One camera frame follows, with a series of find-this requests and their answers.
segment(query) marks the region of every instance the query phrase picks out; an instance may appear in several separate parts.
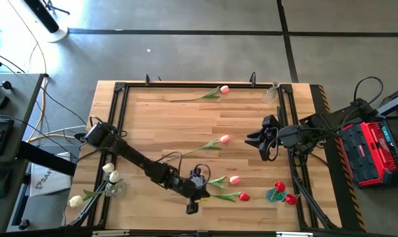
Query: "white tulip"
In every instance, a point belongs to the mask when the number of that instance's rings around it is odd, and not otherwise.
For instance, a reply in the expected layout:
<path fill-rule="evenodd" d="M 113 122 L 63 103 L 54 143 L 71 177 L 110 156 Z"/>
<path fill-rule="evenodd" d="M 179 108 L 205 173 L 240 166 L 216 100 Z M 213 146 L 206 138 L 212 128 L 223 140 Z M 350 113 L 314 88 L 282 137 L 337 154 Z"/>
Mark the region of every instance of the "white tulip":
<path fill-rule="evenodd" d="M 111 174 L 109 175 L 109 181 L 112 183 L 116 183 L 120 180 L 120 173 L 118 170 L 112 171 Z"/>
<path fill-rule="evenodd" d="M 112 171 L 114 171 L 114 169 L 115 169 L 115 167 L 114 167 L 114 165 L 112 164 L 112 163 L 108 163 L 108 164 L 106 164 L 106 165 L 104 165 L 103 167 L 102 167 L 102 169 L 106 172 L 106 173 L 111 173 Z"/>
<path fill-rule="evenodd" d="M 69 204 L 71 207 L 77 207 L 80 204 L 83 203 L 83 198 L 79 195 L 72 197 L 70 200 L 68 200 Z"/>

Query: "gray floor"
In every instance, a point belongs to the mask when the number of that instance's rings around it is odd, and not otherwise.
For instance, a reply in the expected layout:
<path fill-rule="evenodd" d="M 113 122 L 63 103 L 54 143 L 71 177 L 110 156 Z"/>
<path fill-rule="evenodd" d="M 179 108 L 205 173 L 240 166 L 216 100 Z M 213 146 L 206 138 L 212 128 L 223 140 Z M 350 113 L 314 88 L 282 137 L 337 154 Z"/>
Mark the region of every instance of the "gray floor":
<path fill-rule="evenodd" d="M 276 0 L 53 2 L 71 12 L 70 16 L 55 15 L 71 28 L 282 29 Z M 283 0 L 283 5 L 290 31 L 398 32 L 398 0 Z M 39 49 L 29 65 L 35 42 L 8 3 L 2 1 L 0 19 L 4 18 L 7 21 L 0 22 L 0 54 L 25 70 L 43 72 Z M 149 74 L 163 80 L 246 81 L 255 71 L 258 82 L 291 82 L 282 36 L 70 34 L 59 43 L 40 45 L 51 75 L 48 92 L 83 118 L 89 113 L 98 80 L 144 80 Z M 364 76 L 379 76 L 385 83 L 384 96 L 398 89 L 398 38 L 291 37 L 291 46 L 299 81 L 323 85 L 333 110 L 348 105 L 355 84 Z M 376 92 L 377 85 L 367 82 L 359 95 L 370 99 Z M 52 130 L 80 125 L 51 100 L 46 115 Z M 38 116 L 35 110 L 33 124 Z M 398 235 L 398 188 L 359 190 L 358 198 L 367 231 Z M 30 201 L 47 209 L 57 199 L 64 202 L 66 195 Z M 44 215 L 37 215 L 32 205 L 28 209 L 33 228 L 61 224 L 59 208 Z"/>

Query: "tulip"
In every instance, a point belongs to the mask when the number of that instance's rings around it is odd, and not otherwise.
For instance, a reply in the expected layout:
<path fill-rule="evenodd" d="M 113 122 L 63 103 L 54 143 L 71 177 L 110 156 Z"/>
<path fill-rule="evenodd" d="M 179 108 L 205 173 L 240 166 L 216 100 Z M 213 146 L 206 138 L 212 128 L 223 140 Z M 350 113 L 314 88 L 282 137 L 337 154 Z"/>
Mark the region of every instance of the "tulip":
<path fill-rule="evenodd" d="M 116 183 L 120 180 L 120 173 L 118 170 L 112 171 L 111 174 L 109 175 L 109 181 L 112 183 Z"/>
<path fill-rule="evenodd" d="M 102 169 L 104 170 L 104 172 L 106 172 L 106 173 L 111 173 L 112 171 L 114 171 L 114 169 L 115 169 L 115 166 L 112 164 L 112 163 L 108 163 L 108 164 L 106 164 L 106 165 L 104 165 L 103 167 L 102 167 Z"/>
<path fill-rule="evenodd" d="M 221 143 L 226 144 L 231 140 L 231 137 L 230 137 L 230 135 L 225 135 L 225 136 L 222 136 L 219 140 Z"/>
<path fill-rule="evenodd" d="M 239 176 L 233 176 L 230 178 L 230 183 L 231 184 L 238 184 L 240 181 Z"/>
<path fill-rule="evenodd" d="M 286 194 L 285 201 L 290 205 L 295 205 L 298 202 L 298 198 L 292 194 Z"/>
<path fill-rule="evenodd" d="M 77 207 L 83 203 L 83 198 L 79 195 L 72 197 L 68 200 L 71 207 Z"/>
<path fill-rule="evenodd" d="M 278 192 L 284 192 L 285 191 L 285 184 L 283 182 L 276 182 L 275 183 L 275 188 Z"/>
<path fill-rule="evenodd" d="M 227 93 L 228 91 L 230 91 L 230 88 L 228 86 L 222 86 L 220 88 L 220 93 Z"/>
<path fill-rule="evenodd" d="M 250 200 L 250 195 L 242 192 L 242 193 L 240 193 L 238 198 L 239 198 L 240 201 L 249 201 Z"/>

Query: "wooden table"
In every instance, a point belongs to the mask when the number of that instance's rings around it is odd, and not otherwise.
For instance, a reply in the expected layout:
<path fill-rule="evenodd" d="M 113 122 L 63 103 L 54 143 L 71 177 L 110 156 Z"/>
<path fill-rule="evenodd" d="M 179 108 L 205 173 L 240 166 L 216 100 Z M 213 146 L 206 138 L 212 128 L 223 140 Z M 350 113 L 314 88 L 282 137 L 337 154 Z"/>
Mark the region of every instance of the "wooden table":
<path fill-rule="evenodd" d="M 115 81 L 98 82 L 90 115 L 104 121 L 108 119 L 114 84 Z M 313 114 L 310 86 L 292 84 L 292 87 L 298 117 Z M 188 176 L 194 165 L 206 163 L 211 168 L 212 178 L 241 177 L 238 185 L 227 184 L 227 190 L 209 186 L 211 194 L 247 192 L 251 200 L 231 203 L 212 197 L 200 203 L 198 213 L 186 215 L 184 197 L 152 183 L 141 169 L 119 157 L 117 169 L 128 183 L 128 189 L 124 197 L 111 199 L 106 229 L 299 230 L 295 206 L 269 203 L 265 199 L 266 191 L 277 181 L 286 184 L 288 193 L 293 192 L 286 149 L 280 148 L 274 162 L 261 161 L 258 150 L 244 143 L 248 133 L 261 128 L 263 117 L 276 115 L 278 100 L 272 105 L 264 104 L 261 97 L 265 89 L 231 89 L 220 99 L 169 102 L 200 97 L 209 91 L 208 88 L 130 88 L 122 128 L 128 133 L 125 139 L 142 154 L 156 160 L 171 151 L 191 151 L 229 134 L 232 140 L 226 145 L 220 144 L 221 150 L 203 150 L 185 156 L 182 175 Z M 93 149 L 86 145 L 80 155 L 90 151 Z M 325 158 L 321 149 L 313 153 Z M 83 195 L 83 189 L 93 189 L 98 160 L 96 153 L 78 163 L 69 198 Z M 178 160 L 169 163 L 177 166 Z M 311 156 L 307 166 L 315 200 L 331 221 L 341 226 L 328 167 Z M 308 206 L 306 203 L 303 206 L 309 223 Z M 74 219 L 81 208 L 66 208 L 67 220 Z M 100 200 L 95 224 L 101 208 Z"/>

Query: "red tulip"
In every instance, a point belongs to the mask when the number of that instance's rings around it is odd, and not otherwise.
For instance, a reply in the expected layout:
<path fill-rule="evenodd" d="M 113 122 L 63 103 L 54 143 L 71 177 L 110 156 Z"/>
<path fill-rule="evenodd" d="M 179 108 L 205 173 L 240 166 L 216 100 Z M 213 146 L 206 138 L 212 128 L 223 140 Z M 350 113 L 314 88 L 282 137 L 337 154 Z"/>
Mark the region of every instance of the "red tulip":
<path fill-rule="evenodd" d="M 278 192 L 284 192 L 285 191 L 285 184 L 283 182 L 276 182 L 275 183 L 275 188 Z"/>
<path fill-rule="evenodd" d="M 238 198 L 239 198 L 240 201 L 249 201 L 250 200 L 250 195 L 248 195 L 246 193 L 240 193 Z"/>
<path fill-rule="evenodd" d="M 295 205 L 298 202 L 298 198 L 292 194 L 286 194 L 285 201 L 290 205 Z"/>

